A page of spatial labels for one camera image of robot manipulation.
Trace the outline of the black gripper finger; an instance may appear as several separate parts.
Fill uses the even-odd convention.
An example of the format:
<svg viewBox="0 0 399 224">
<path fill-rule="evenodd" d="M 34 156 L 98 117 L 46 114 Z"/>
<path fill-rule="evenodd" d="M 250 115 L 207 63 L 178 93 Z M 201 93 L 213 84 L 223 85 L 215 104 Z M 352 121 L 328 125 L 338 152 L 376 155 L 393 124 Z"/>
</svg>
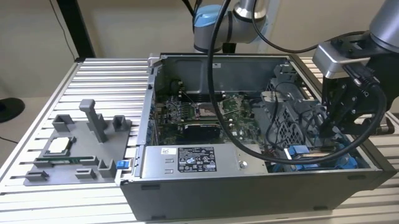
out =
<svg viewBox="0 0 399 224">
<path fill-rule="evenodd" d="M 321 137 L 330 138 L 334 135 L 333 127 L 337 124 L 340 103 L 348 91 L 346 81 L 324 81 L 322 105 L 326 106 L 326 120 L 321 125 Z"/>
<path fill-rule="evenodd" d="M 366 105 L 365 99 L 350 98 L 342 103 L 342 120 L 340 127 L 345 134 L 362 135 L 366 129 L 370 127 L 372 118 L 364 119 L 362 123 L 357 123 L 356 120 L 364 115 L 372 115 L 374 117 L 374 107 Z"/>
</svg>

